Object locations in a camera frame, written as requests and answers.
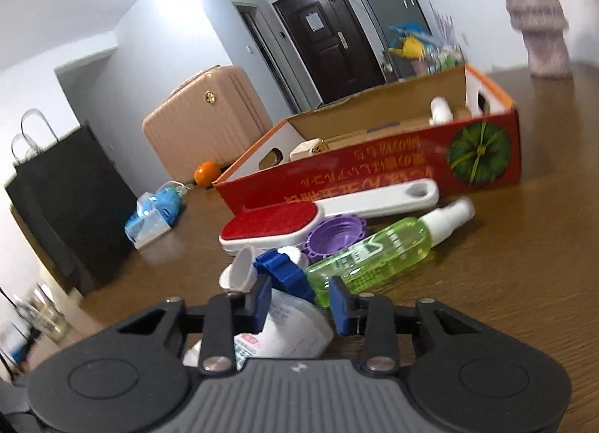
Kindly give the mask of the white pill bottle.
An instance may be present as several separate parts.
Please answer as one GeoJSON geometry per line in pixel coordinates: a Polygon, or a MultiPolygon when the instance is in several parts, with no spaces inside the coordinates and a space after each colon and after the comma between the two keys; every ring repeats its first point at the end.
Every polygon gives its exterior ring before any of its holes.
{"type": "Polygon", "coordinates": [[[262,332],[234,337],[235,363],[241,369],[248,358],[319,358],[333,337],[334,331],[319,308],[273,290],[262,332]]]}

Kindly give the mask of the blue ridged lid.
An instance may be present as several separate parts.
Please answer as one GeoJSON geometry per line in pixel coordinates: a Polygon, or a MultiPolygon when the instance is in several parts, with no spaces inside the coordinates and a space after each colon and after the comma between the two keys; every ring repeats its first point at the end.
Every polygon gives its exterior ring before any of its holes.
{"type": "Polygon", "coordinates": [[[287,254],[280,254],[275,248],[266,250],[265,253],[255,258],[254,268],[258,275],[267,275],[271,278],[274,289],[308,302],[314,302],[315,292],[308,284],[307,275],[291,261],[287,254]]]}

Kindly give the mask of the white bottle cap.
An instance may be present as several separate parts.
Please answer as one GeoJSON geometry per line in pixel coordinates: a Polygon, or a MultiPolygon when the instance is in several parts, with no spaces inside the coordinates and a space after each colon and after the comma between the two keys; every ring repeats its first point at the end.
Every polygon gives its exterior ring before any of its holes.
{"type": "Polygon", "coordinates": [[[257,280],[255,250],[243,247],[220,274],[218,284],[224,291],[248,292],[257,280]]]}

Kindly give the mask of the green spray bottle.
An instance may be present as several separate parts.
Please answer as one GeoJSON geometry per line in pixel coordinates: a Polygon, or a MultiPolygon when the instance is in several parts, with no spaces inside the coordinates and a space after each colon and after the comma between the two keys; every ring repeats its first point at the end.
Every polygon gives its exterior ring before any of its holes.
{"type": "Polygon", "coordinates": [[[305,273],[315,293],[315,303],[321,307],[329,305],[334,277],[341,278],[353,294],[382,285],[423,261],[435,246],[474,215],[472,201],[463,197],[419,218],[403,218],[313,264],[305,273]]]}

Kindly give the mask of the blue tissue pack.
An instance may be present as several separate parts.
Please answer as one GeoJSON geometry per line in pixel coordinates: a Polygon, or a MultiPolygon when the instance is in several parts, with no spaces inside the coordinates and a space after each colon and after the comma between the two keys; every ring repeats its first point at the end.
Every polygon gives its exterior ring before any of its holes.
{"type": "Polygon", "coordinates": [[[152,244],[168,233],[183,209],[187,187],[168,181],[154,193],[144,193],[136,202],[136,210],[125,224],[124,231],[136,250],[152,244]]]}

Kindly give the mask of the black paper bag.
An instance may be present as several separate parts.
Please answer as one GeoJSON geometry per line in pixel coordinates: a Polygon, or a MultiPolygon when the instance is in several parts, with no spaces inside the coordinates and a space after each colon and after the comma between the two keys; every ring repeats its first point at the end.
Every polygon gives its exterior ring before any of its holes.
{"type": "Polygon", "coordinates": [[[133,250],[136,196],[89,126],[14,169],[5,190],[66,284],[85,295],[113,281],[133,250]]]}

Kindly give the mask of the red white lint brush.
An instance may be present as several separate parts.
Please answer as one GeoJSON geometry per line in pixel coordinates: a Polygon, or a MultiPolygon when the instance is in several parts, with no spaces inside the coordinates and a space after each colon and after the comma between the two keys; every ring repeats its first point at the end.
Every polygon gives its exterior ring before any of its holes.
{"type": "Polygon", "coordinates": [[[220,230],[222,248],[234,256],[245,246],[256,250],[300,246],[325,219],[337,216],[376,218],[428,210],[439,202],[432,179],[370,189],[315,202],[297,201],[244,210],[220,230]]]}

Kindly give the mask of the purple ridged lid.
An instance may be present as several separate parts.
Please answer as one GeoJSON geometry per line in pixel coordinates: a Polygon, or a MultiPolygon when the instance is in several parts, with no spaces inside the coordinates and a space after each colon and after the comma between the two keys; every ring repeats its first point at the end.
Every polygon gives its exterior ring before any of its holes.
{"type": "Polygon", "coordinates": [[[304,253],[311,264],[345,250],[368,234],[367,222],[355,215],[338,215],[324,219],[312,230],[304,244],[304,253]]]}

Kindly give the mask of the white fluted lid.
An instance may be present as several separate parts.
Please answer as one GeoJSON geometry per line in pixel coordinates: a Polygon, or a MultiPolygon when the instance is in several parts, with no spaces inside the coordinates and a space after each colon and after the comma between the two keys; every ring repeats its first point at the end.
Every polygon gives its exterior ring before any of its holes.
{"type": "Polygon", "coordinates": [[[310,260],[304,254],[300,247],[296,246],[285,246],[280,247],[278,250],[279,254],[285,254],[289,259],[298,267],[305,270],[310,264],[310,260]]]}

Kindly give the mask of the orange fruit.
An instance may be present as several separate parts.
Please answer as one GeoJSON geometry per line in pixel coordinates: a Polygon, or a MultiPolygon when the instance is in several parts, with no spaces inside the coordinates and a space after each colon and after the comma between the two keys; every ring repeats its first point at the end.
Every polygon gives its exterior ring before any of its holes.
{"type": "Polygon", "coordinates": [[[202,189],[207,189],[221,176],[221,168],[211,160],[204,161],[196,167],[193,180],[196,186],[202,189]]]}

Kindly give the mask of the red cardboard box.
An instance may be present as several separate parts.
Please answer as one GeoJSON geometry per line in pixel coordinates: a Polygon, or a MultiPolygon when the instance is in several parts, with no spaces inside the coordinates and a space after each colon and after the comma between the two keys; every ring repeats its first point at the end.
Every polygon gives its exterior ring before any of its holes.
{"type": "Polygon", "coordinates": [[[442,195],[519,183],[516,104],[494,81],[465,65],[354,94],[278,123],[216,182],[232,213],[434,180],[442,195]],[[446,98],[454,121],[431,126],[431,101],[446,98]],[[329,150],[300,160],[301,142],[329,150]]]}

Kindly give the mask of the small white spray bottle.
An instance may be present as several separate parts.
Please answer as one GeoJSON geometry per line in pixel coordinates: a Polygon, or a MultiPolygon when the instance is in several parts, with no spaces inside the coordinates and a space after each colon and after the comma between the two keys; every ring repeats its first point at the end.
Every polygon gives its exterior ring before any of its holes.
{"type": "Polygon", "coordinates": [[[446,98],[433,98],[431,101],[431,118],[429,119],[429,125],[444,125],[453,121],[454,115],[446,98]]]}

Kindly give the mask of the pink ribbed suitcase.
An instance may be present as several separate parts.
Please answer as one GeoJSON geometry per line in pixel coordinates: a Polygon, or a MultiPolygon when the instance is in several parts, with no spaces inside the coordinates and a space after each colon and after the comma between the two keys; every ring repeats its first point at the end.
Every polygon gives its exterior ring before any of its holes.
{"type": "Polygon", "coordinates": [[[179,181],[205,161],[233,164],[272,127],[246,71],[234,65],[188,78],[142,122],[150,146],[179,181]]]}

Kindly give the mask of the beige square case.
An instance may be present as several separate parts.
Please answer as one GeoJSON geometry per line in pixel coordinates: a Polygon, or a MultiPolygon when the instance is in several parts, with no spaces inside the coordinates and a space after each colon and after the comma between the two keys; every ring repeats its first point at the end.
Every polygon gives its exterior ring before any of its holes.
{"type": "Polygon", "coordinates": [[[315,138],[311,140],[305,140],[291,150],[291,153],[289,153],[289,160],[294,161],[304,159],[315,154],[326,152],[328,150],[328,145],[323,139],[315,138]]]}

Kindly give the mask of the yellow toy watering can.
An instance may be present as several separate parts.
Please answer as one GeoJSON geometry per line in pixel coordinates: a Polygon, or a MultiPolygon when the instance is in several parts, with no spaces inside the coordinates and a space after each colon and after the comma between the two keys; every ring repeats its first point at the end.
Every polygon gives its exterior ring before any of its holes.
{"type": "Polygon", "coordinates": [[[401,38],[398,47],[390,47],[388,52],[394,56],[407,60],[421,60],[425,58],[425,44],[414,36],[401,38]]]}

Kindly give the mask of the dark brown entrance door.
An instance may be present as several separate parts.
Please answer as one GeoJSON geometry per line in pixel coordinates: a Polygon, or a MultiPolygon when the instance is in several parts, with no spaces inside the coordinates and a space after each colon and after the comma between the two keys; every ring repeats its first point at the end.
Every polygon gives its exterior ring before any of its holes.
{"type": "Polygon", "coordinates": [[[274,8],[324,104],[385,83],[348,0],[277,0],[274,8]]]}

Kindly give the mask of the pink textured vase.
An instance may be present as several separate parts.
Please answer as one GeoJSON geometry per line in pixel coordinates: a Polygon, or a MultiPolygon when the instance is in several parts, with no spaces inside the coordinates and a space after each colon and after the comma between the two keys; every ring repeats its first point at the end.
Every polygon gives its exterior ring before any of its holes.
{"type": "Polygon", "coordinates": [[[530,74],[569,78],[572,65],[563,34],[569,24],[559,0],[506,0],[512,27],[522,34],[530,74]]]}

